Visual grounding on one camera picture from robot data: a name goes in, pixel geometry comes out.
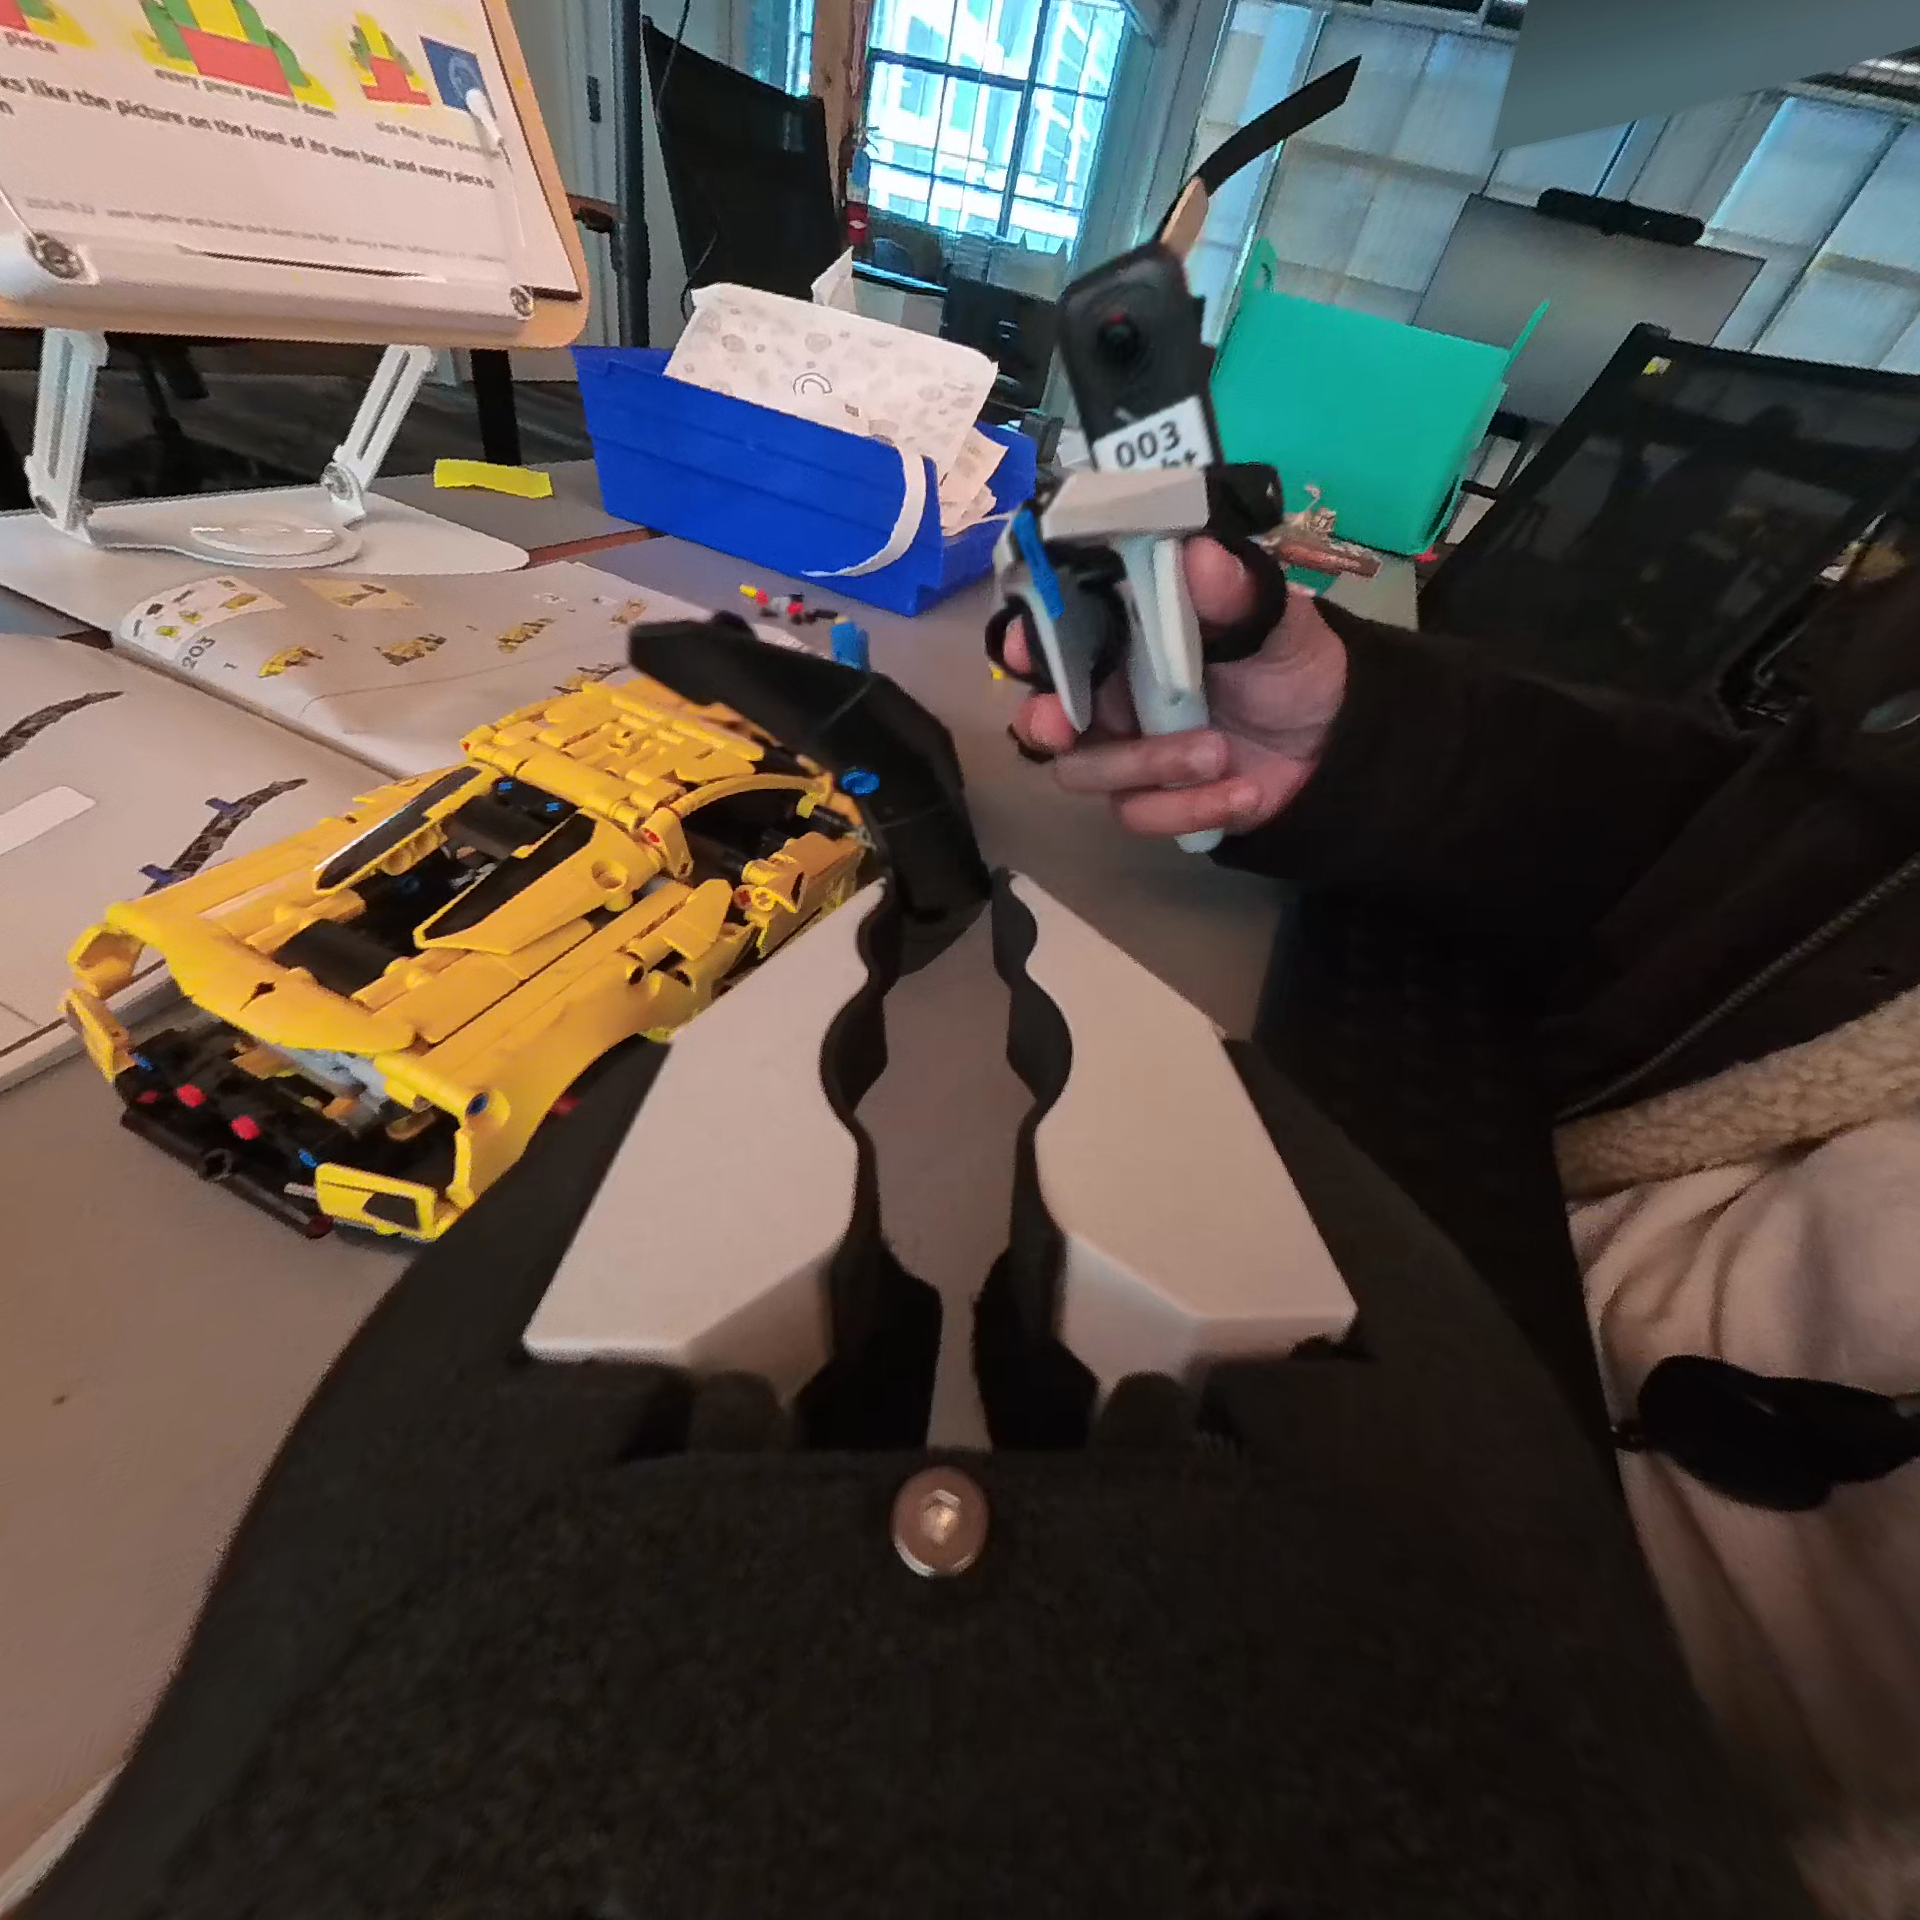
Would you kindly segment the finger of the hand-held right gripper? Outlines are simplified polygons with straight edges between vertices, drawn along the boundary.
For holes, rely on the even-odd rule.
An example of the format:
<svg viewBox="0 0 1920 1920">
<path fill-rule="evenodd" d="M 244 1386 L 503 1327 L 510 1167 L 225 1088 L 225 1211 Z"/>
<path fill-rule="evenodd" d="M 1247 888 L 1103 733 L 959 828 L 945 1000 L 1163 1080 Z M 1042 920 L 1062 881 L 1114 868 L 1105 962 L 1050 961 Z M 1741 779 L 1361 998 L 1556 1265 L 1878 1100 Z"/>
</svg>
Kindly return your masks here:
<svg viewBox="0 0 1920 1920">
<path fill-rule="evenodd" d="M 1208 472 L 1066 472 L 1038 512 L 1043 544 L 1119 544 L 1198 535 L 1211 518 Z"/>
</svg>

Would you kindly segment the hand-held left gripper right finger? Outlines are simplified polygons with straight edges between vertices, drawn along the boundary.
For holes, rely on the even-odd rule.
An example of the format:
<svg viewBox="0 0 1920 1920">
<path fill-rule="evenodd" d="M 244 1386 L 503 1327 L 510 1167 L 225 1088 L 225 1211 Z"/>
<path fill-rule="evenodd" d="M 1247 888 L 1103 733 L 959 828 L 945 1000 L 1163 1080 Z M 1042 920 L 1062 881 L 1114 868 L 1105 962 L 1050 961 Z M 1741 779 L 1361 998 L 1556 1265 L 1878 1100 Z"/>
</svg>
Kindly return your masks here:
<svg viewBox="0 0 1920 1920">
<path fill-rule="evenodd" d="M 1353 1297 L 1216 1022 L 1029 877 L 995 877 L 992 936 L 1032 1097 L 1039 1339 L 1114 1391 L 1200 1386 L 1352 1333 Z"/>
</svg>

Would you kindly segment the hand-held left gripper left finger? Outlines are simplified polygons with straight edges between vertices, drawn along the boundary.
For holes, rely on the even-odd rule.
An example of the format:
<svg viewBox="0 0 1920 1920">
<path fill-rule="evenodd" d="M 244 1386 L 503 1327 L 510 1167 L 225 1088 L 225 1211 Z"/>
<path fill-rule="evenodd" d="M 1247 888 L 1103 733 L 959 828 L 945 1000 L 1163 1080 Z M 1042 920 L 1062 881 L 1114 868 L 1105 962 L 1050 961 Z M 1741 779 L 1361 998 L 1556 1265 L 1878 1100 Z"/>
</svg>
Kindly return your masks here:
<svg viewBox="0 0 1920 1920">
<path fill-rule="evenodd" d="M 739 1375 L 784 1406 L 824 1371 L 858 1171 L 824 1050 L 894 904 L 862 887 L 677 1030 L 524 1328 L 531 1360 Z"/>
</svg>

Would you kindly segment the black curved brick piece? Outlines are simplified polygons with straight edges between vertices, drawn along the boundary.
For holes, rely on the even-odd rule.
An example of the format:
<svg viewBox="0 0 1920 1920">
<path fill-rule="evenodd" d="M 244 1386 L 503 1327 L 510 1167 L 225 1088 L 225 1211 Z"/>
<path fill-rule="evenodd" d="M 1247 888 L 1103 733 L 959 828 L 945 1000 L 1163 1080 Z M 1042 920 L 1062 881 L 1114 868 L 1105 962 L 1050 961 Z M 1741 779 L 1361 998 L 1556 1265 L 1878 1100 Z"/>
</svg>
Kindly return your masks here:
<svg viewBox="0 0 1920 1920">
<path fill-rule="evenodd" d="M 987 909 L 994 883 L 952 737 L 889 677 L 757 636 L 731 615 L 637 622 L 627 659 L 637 677 L 731 710 L 833 781 L 852 766 L 876 772 L 878 791 L 856 809 L 897 899 L 901 974 L 938 962 Z"/>
</svg>

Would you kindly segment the yellow brick toy car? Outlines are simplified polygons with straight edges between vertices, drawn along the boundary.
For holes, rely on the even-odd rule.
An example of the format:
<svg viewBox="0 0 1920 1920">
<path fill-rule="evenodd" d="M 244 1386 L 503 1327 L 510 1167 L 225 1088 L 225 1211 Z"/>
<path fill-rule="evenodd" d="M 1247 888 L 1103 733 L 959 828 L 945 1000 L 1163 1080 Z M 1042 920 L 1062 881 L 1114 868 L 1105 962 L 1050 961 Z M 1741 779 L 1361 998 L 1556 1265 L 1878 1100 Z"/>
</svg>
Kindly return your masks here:
<svg viewBox="0 0 1920 1920">
<path fill-rule="evenodd" d="M 651 678 L 108 907 L 61 1017 L 122 1124 L 303 1238 L 444 1236 L 615 1055 L 878 872 L 818 749 Z"/>
</svg>

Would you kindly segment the person's right forearm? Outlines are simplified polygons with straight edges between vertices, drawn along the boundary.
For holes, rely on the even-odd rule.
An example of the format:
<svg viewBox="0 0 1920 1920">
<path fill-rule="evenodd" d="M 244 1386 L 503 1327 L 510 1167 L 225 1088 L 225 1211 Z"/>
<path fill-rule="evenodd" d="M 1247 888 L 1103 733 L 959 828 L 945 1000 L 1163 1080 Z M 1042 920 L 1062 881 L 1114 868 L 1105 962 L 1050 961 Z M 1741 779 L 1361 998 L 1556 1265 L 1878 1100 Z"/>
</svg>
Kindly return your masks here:
<svg viewBox="0 0 1920 1920">
<path fill-rule="evenodd" d="M 1806 807 L 1804 729 L 1739 737 L 1320 599 L 1293 612 L 1337 645 L 1342 692 L 1218 865 L 1499 945 L 1563 1025 L 1694 1017 L 1779 933 L 1763 849 Z"/>
</svg>

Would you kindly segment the wooden desk lamp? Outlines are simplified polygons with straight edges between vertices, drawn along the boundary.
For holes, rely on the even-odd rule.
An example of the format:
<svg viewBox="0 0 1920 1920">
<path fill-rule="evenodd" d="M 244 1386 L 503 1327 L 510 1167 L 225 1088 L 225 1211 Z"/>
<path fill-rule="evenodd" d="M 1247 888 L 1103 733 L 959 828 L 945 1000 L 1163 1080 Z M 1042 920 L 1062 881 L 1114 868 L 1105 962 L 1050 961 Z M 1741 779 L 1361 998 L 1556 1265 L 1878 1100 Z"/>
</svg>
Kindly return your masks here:
<svg viewBox="0 0 1920 1920">
<path fill-rule="evenodd" d="M 1221 188 L 1291 137 L 1337 113 L 1348 101 L 1359 69 L 1359 58 L 1332 67 L 1325 74 L 1236 129 L 1211 155 L 1198 161 L 1155 229 L 1154 244 L 1185 263 L 1208 222 L 1211 200 L 1218 199 Z"/>
</svg>

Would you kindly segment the grey desk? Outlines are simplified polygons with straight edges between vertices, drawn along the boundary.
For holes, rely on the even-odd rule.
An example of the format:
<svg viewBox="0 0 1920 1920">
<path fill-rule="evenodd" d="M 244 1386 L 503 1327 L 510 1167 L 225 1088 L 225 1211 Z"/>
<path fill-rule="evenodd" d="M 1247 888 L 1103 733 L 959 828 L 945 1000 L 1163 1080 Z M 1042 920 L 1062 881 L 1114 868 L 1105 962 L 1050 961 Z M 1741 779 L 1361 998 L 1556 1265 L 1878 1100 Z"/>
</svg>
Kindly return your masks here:
<svg viewBox="0 0 1920 1920">
<path fill-rule="evenodd" d="M 1048 895 L 1216 1021 L 1249 1033 L 1283 899 L 1129 837 L 1005 737 L 986 587 L 900 618 L 853 607 L 872 659 L 964 764 L 992 867 Z M 972 1307 L 1003 1246 L 1023 1088 L 989 935 L 885 998 L 860 1106 L 894 1253 L 942 1299 L 929 1437 L 987 1442 Z M 393 1285 L 388 1244 L 301 1242 L 122 1132 L 67 1062 L 4 1094 L 4 1868 L 124 1760 L 228 1533 L 326 1369 Z"/>
</svg>

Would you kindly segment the person's right hand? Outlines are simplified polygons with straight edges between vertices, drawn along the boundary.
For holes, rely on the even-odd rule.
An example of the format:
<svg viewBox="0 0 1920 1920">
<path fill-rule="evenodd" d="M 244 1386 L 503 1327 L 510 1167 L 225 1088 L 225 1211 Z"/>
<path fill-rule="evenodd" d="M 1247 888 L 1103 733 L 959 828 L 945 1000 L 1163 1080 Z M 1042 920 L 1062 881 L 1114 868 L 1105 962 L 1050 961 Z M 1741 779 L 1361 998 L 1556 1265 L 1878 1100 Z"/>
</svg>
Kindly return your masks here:
<svg viewBox="0 0 1920 1920">
<path fill-rule="evenodd" d="M 1264 618 L 1251 655 L 1208 671 L 1205 729 L 1142 735 L 1119 684 L 1102 689 L 1084 733 L 1050 691 L 1027 692 L 1010 720 L 1019 755 L 1048 764 L 1062 792 L 1105 805 L 1133 837 L 1177 845 L 1275 821 L 1313 774 L 1348 678 L 1342 636 L 1308 589 L 1273 601 L 1258 571 L 1205 537 L 1183 542 L 1181 565 L 1203 629 Z"/>
</svg>

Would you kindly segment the teal plastic bin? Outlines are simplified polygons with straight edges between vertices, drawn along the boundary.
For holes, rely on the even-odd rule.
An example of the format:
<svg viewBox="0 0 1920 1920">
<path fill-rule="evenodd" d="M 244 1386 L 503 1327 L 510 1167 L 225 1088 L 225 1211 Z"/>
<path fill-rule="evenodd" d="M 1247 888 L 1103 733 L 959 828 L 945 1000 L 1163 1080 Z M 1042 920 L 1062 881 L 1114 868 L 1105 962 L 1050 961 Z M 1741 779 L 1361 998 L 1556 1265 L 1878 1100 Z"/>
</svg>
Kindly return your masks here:
<svg viewBox="0 0 1920 1920">
<path fill-rule="evenodd" d="M 1285 503 L 1316 491 L 1342 539 L 1419 558 L 1546 315 L 1541 301 L 1508 346 L 1432 332 L 1285 294 L 1271 243 L 1258 240 L 1211 361 L 1220 454 L 1273 469 Z"/>
</svg>

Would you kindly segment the patterned white paper bag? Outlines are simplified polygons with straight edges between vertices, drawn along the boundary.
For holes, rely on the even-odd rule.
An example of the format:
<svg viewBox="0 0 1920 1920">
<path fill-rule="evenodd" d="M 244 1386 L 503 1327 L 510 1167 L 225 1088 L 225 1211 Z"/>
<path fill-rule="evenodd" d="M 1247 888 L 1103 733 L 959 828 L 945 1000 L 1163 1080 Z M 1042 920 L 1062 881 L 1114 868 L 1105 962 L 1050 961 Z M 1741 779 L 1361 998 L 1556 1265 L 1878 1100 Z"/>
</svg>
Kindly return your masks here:
<svg viewBox="0 0 1920 1920">
<path fill-rule="evenodd" d="M 756 418 L 828 433 L 838 464 L 852 442 L 887 452 L 897 489 L 880 535 L 847 563 L 808 568 L 810 579 L 865 579 L 900 565 L 928 514 L 942 539 L 1003 518 L 994 482 L 1005 446 L 981 426 L 1000 367 L 938 332 L 860 312 L 849 253 L 815 278 L 810 301 L 731 282 L 697 290 L 663 377 Z"/>
</svg>

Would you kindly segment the blue plastic bin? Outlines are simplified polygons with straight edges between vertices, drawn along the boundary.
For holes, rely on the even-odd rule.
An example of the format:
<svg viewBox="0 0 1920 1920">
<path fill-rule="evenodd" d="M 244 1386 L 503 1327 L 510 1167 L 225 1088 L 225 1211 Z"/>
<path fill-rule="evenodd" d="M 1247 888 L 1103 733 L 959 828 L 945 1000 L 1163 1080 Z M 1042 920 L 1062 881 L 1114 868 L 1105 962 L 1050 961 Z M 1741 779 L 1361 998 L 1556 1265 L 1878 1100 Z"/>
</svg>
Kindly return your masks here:
<svg viewBox="0 0 1920 1920">
<path fill-rule="evenodd" d="M 1038 484 L 1038 448 L 997 448 L 987 517 L 945 535 L 940 482 L 895 448 L 672 379 L 660 349 L 571 349 L 610 517 L 744 565 L 920 616 L 986 581 L 997 535 Z"/>
</svg>

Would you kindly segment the open instruction booklet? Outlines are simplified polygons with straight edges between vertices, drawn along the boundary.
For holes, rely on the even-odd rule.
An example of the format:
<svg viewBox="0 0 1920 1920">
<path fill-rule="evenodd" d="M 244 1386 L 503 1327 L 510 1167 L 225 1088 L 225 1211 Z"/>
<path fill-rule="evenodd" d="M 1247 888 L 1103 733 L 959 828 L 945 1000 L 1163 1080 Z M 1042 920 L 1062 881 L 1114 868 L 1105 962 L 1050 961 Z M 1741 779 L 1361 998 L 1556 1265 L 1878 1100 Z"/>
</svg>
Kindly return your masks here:
<svg viewBox="0 0 1920 1920">
<path fill-rule="evenodd" d="M 1 641 L 1 1086 L 78 1052 L 67 954 L 116 901 L 457 761 L 465 735 L 630 678 L 627 635 L 707 611 L 557 563 L 475 576 L 211 574 L 110 645 Z"/>
</svg>

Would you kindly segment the wooden instruction board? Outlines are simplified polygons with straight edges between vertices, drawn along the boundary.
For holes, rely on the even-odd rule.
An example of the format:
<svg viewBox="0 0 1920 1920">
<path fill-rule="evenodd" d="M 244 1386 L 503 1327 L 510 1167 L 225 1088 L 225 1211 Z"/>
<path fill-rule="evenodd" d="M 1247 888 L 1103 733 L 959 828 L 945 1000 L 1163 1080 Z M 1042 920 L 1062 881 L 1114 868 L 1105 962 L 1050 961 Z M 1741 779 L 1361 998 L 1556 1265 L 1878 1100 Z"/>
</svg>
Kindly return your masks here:
<svg viewBox="0 0 1920 1920">
<path fill-rule="evenodd" d="M 510 4 L 1 6 L 6 326 L 557 351 L 589 276 Z"/>
</svg>

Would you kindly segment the black drawcord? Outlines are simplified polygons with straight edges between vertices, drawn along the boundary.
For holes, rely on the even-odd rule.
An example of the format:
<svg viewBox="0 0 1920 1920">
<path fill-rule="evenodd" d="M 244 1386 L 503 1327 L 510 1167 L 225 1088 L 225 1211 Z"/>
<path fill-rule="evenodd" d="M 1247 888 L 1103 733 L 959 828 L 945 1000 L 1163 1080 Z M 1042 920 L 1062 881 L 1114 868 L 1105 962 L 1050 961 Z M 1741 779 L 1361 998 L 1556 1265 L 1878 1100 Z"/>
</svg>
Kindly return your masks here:
<svg viewBox="0 0 1920 1920">
<path fill-rule="evenodd" d="M 1735 1505 L 1804 1515 L 1838 1489 L 1916 1463 L 1918 1397 L 1668 1357 L 1609 1438 L 1618 1452 L 1658 1456 Z"/>
</svg>

